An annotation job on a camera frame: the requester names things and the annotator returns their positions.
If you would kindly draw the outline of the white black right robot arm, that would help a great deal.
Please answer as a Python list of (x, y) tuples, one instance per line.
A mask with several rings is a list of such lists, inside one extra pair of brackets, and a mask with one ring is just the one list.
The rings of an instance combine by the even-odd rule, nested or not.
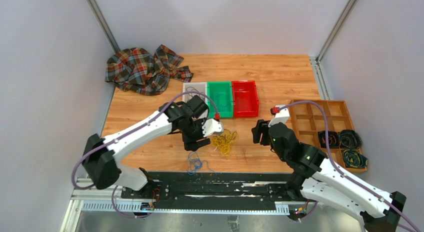
[(356, 177), (321, 149), (300, 142), (284, 123), (260, 119), (252, 128), (253, 143), (270, 146), (293, 169), (286, 195), (331, 206), (356, 219), (368, 232), (394, 232), (398, 228), (406, 196), (387, 192)]

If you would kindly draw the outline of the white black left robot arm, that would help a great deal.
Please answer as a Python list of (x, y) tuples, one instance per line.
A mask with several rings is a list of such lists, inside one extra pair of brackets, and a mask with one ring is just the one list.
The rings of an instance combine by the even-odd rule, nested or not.
[(224, 126), (219, 121), (219, 114), (201, 118), (208, 110), (208, 105), (197, 95), (187, 102), (172, 100), (122, 131), (105, 137), (90, 136), (79, 164), (98, 190), (122, 186), (134, 190), (142, 199), (149, 198), (153, 185), (148, 181), (147, 172), (123, 165), (121, 161), (144, 144), (165, 135), (180, 133), (186, 151), (195, 152), (209, 145), (209, 137), (221, 134)]

